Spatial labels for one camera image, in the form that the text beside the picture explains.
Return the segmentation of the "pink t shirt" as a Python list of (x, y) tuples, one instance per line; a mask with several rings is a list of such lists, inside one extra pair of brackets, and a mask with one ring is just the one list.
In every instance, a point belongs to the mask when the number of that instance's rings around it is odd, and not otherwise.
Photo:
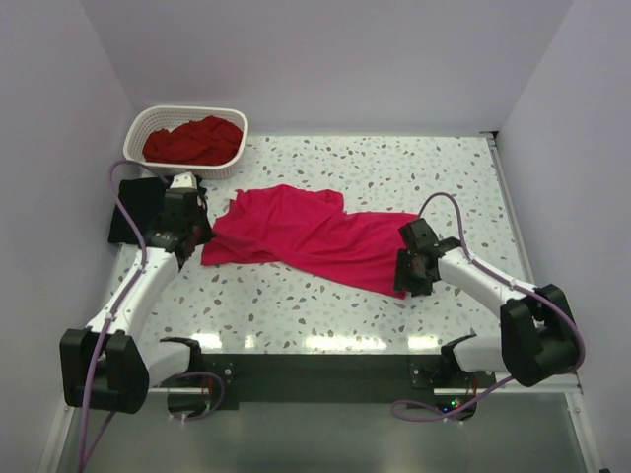
[(201, 264), (282, 262), (334, 283), (401, 299), (394, 288), (399, 229), (415, 216), (344, 209), (343, 194), (281, 184), (239, 190), (215, 222)]

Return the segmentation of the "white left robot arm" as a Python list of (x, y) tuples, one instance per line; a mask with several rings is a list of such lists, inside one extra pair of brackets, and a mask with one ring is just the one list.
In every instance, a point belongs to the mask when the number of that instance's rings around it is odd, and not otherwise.
[(123, 282), (85, 328), (68, 329), (61, 337), (67, 405), (134, 414), (154, 385), (170, 377), (182, 386), (202, 379), (204, 363), (189, 350), (149, 362), (137, 339), (163, 290), (213, 237), (196, 177), (190, 171), (176, 175)]

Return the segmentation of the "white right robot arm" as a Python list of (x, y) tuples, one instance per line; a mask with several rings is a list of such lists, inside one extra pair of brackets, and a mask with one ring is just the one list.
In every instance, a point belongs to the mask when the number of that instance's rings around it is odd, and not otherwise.
[(462, 290), (499, 320), (494, 337), (466, 335), (441, 348), (439, 374), (452, 387), (474, 372), (506, 372), (525, 387), (572, 372), (585, 357), (564, 292), (510, 277), (477, 258), (456, 237), (440, 239), (424, 219), (399, 229), (394, 289), (429, 296), (437, 282)]

